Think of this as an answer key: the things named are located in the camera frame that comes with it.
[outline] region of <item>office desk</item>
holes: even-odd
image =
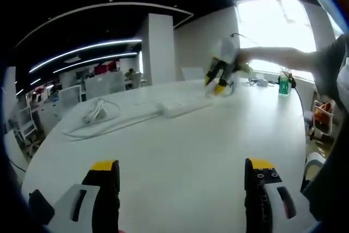
[[[127,110],[130,103],[203,94],[202,81],[175,82],[104,96]],[[119,228],[126,232],[244,232],[245,158],[264,158],[289,190],[300,190],[305,131],[295,90],[237,87],[205,109],[153,118],[96,138],[69,142],[62,134],[81,105],[48,135],[31,161],[22,193],[39,189],[54,204],[91,165],[118,159]]]

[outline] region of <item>black cable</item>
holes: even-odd
[[[21,167],[19,167],[19,166],[17,166],[9,157],[7,157],[8,159],[9,159],[9,161],[13,164],[13,166],[15,166],[16,168],[18,168],[18,169],[20,169],[20,170],[22,170],[24,173],[26,173],[26,171],[23,169],[23,168],[21,168]]]

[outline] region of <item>red object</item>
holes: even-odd
[[[104,74],[106,72],[107,72],[107,65],[98,65],[98,66],[94,67],[94,74],[95,75]]]

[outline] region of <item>black ceiling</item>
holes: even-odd
[[[11,65],[17,66],[17,89],[29,88],[29,83],[41,77],[48,80],[55,69],[61,68],[64,59],[58,59],[35,73],[28,71],[36,64],[79,47],[110,40],[132,38],[148,13],[173,16],[176,25],[188,17],[175,10],[145,6],[108,6],[79,11],[53,20],[66,12],[90,5],[115,2],[139,2],[176,7],[193,13],[191,20],[229,7],[234,0],[4,0],[2,53],[10,58]],[[28,33],[47,23],[20,42]],[[127,45],[98,48],[82,52],[81,58],[94,58],[125,52]]]

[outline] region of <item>led light strip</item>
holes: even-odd
[[[53,73],[57,73],[57,72],[60,72],[60,71],[62,71],[64,69],[71,68],[71,67],[74,67],[76,65],[81,65],[81,64],[88,63],[88,62],[96,61],[96,60],[107,59],[107,58],[112,58],[112,57],[132,56],[132,55],[136,55],[136,54],[137,54],[136,52],[131,52],[131,53],[123,53],[123,54],[111,55],[111,56],[106,56],[106,57],[98,57],[98,58],[86,60],[86,61],[83,61],[83,62],[79,62],[79,63],[76,63],[74,65],[69,65],[69,66],[67,66],[65,68],[58,69],[58,70],[54,71]]]
[[[36,71],[38,68],[41,68],[42,66],[60,58],[60,57],[63,57],[63,56],[66,56],[66,55],[69,55],[69,54],[72,54],[72,53],[76,53],[76,52],[79,52],[79,51],[82,51],[82,50],[86,50],[86,49],[92,49],[94,47],[99,47],[99,46],[108,46],[108,45],[118,45],[118,44],[127,44],[127,43],[139,43],[139,42],[142,42],[141,39],[127,39],[127,40],[118,40],[118,41],[110,41],[110,42],[104,42],[104,43],[99,43],[99,44],[95,44],[95,45],[91,45],[91,46],[85,46],[85,47],[81,47],[79,49],[75,49],[75,50],[71,50],[67,53],[64,53],[64,54],[61,54],[57,57],[52,57],[51,59],[49,60],[46,60],[38,65],[36,65],[35,67],[31,68],[29,73],[32,73],[34,71]]]
[[[40,81],[41,79],[36,79],[31,83],[31,86],[33,86],[36,82]]]
[[[16,95],[19,95],[20,93],[23,92],[24,89],[21,89]]]

